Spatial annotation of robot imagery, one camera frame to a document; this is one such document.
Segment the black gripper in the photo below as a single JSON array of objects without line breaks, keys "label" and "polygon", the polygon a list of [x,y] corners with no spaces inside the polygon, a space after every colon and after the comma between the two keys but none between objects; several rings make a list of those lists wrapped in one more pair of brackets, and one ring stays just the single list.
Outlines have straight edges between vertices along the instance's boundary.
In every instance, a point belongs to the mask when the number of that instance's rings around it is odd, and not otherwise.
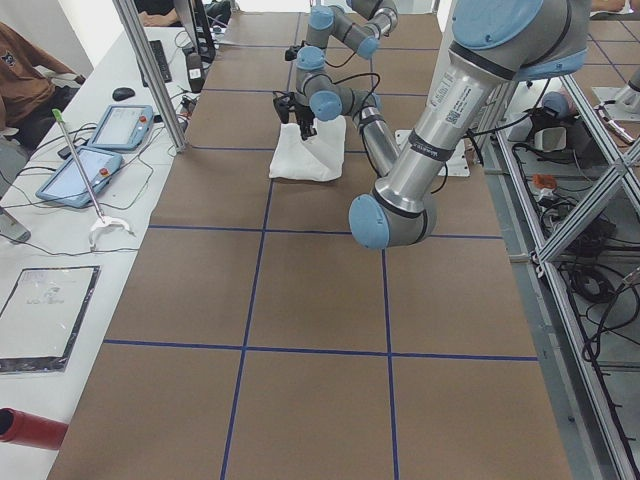
[{"label": "black gripper", "polygon": [[306,105],[298,104],[295,107],[296,121],[299,125],[300,136],[302,140],[309,140],[317,134],[317,130],[313,126],[315,115],[311,108]]}]

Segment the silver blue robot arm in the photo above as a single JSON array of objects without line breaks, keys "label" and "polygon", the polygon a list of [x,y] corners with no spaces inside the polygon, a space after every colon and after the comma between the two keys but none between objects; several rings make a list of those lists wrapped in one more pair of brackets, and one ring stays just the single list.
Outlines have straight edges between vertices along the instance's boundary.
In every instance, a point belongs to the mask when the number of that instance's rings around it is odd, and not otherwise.
[{"label": "silver blue robot arm", "polygon": [[330,37],[348,47],[363,59],[371,59],[380,45],[380,38],[388,36],[398,24],[398,11],[394,1],[353,0],[348,6],[366,19],[362,25],[353,21],[338,5],[311,8],[306,46],[325,50]]},{"label": "silver blue robot arm", "polygon": [[315,6],[296,56],[296,99],[319,121],[349,116],[378,173],[368,194],[349,209],[352,236],[385,249],[421,242],[436,222],[431,184],[468,133],[494,89],[506,82],[549,79],[579,70],[587,55],[588,1],[460,1],[452,15],[449,62],[403,146],[379,111],[377,98],[335,83],[325,49],[335,38],[364,59],[397,26],[392,1],[352,1],[366,18],[351,21],[335,5]]}]

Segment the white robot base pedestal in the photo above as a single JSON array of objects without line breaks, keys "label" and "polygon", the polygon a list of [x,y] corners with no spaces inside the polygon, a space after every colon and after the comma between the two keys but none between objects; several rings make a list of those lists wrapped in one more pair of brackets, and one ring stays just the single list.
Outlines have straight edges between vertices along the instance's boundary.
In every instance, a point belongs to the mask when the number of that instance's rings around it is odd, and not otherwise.
[{"label": "white robot base pedestal", "polygon": [[[410,130],[395,130],[394,137],[397,146],[402,150],[408,141]],[[449,176],[453,177],[469,177],[470,167],[466,158],[466,146],[463,140],[459,141],[453,155],[446,162],[447,171]],[[446,171],[444,168],[438,173],[439,176],[443,176]]]}]

